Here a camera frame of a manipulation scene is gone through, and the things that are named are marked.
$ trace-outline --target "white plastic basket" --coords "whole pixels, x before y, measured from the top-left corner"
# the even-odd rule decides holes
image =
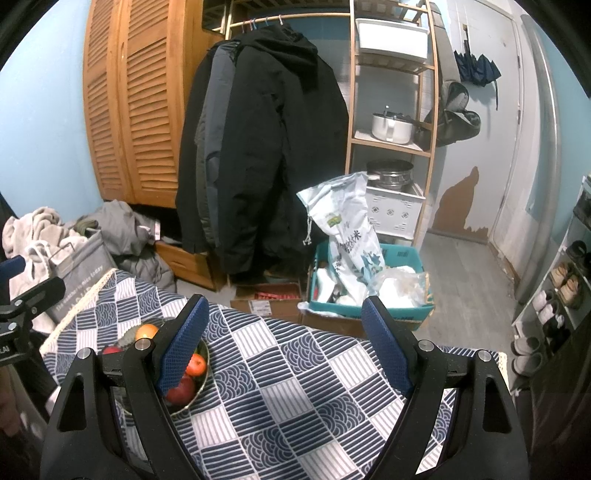
[[[416,184],[403,191],[367,187],[368,218],[376,233],[412,240],[425,197]]]
[[[357,18],[359,50],[420,63],[427,61],[428,30],[408,22]]]

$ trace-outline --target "stainless steel pot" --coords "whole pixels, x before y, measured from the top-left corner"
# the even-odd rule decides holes
[[[368,162],[368,180],[374,187],[399,192],[413,182],[413,164],[406,160]]]

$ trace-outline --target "towel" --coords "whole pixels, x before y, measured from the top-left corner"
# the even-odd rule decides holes
[[[79,249],[87,239],[64,227],[59,214],[52,208],[41,207],[17,219],[10,217],[2,231],[2,247],[7,258],[21,255],[25,271],[10,279],[10,298],[14,299],[51,275],[59,265]],[[47,313],[33,319],[33,329],[51,333],[55,323]]]

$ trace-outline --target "black down coat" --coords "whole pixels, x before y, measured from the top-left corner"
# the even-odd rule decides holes
[[[218,178],[219,254],[229,274],[255,253],[304,252],[296,193],[342,175],[349,116],[332,69],[289,25],[241,35]]]

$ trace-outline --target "slipper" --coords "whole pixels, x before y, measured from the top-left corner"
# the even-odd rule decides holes
[[[536,337],[518,338],[512,344],[517,355],[533,355],[540,349],[540,341]]]
[[[575,240],[566,249],[566,254],[575,262],[579,262],[587,254],[587,245],[582,240]]]
[[[538,319],[540,320],[541,324],[545,324],[548,320],[550,320],[554,315],[558,313],[558,301],[552,300],[548,305],[546,305],[542,310],[538,312]]]
[[[533,298],[531,304],[533,305],[534,310],[539,312],[555,298],[556,293],[554,293],[554,290],[542,290]]]
[[[529,356],[518,356],[513,363],[513,371],[522,377],[532,377],[542,366],[542,354],[537,352]]]

